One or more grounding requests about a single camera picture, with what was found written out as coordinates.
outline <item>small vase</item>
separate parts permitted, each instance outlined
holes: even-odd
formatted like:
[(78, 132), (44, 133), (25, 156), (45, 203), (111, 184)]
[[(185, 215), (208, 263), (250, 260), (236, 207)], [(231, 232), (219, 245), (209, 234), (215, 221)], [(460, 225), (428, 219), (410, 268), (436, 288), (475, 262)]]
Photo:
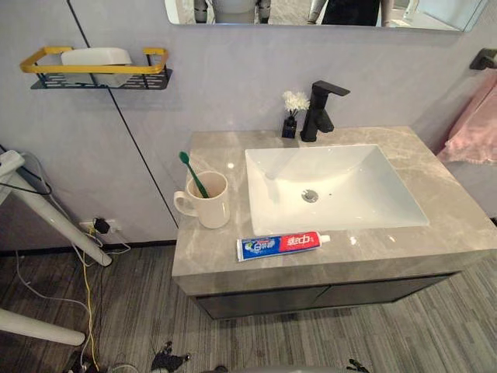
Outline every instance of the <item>small vase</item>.
[(297, 121), (291, 115), (283, 122), (283, 130), (281, 131), (282, 138), (295, 138), (297, 130)]

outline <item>white mug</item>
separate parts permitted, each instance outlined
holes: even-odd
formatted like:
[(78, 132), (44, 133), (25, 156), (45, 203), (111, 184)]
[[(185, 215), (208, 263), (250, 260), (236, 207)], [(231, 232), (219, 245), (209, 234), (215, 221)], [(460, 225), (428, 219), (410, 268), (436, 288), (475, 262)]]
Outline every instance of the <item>white mug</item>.
[(230, 220), (228, 181), (223, 174), (215, 171), (205, 171), (197, 176), (209, 198), (202, 198), (195, 181), (191, 179), (186, 184), (186, 191), (174, 193), (174, 206), (182, 214), (198, 217), (206, 228), (220, 228)]

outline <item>mirror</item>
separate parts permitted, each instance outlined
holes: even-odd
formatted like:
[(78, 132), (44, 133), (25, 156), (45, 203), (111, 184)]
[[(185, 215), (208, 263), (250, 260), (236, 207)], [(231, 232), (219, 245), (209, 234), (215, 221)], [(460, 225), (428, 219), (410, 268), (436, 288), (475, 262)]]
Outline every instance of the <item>mirror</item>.
[(488, 0), (165, 0), (174, 24), (349, 25), (469, 31)]

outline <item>yellow cable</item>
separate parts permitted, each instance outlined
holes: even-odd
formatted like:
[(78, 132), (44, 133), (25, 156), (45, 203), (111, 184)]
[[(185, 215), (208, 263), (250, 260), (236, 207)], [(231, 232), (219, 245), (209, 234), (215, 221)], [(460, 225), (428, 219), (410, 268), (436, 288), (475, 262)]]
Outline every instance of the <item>yellow cable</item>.
[[(85, 261), (85, 252), (83, 252), (83, 262)], [(93, 340), (93, 328), (92, 328), (92, 293), (90, 291), (90, 286), (88, 284), (88, 278), (86, 278), (86, 266), (83, 264), (83, 277), (85, 278), (85, 285), (86, 285), (86, 293), (87, 293), (87, 301), (88, 301), (88, 314), (89, 314), (89, 320), (88, 320), (88, 329), (89, 329), (89, 335), (90, 335), (90, 340), (92, 341), (92, 359), (93, 359), (93, 364), (95, 365), (95, 368), (97, 371), (100, 371), (99, 365), (96, 363), (95, 359), (95, 341)]]

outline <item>faucet handle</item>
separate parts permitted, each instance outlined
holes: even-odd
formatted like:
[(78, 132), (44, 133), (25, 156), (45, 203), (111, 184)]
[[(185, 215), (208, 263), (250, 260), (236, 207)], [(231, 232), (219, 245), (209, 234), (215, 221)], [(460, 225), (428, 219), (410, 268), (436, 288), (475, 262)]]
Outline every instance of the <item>faucet handle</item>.
[(327, 96), (329, 93), (337, 96), (346, 96), (350, 93), (348, 89), (338, 87), (323, 80), (318, 80), (312, 84), (312, 92), (318, 96)]

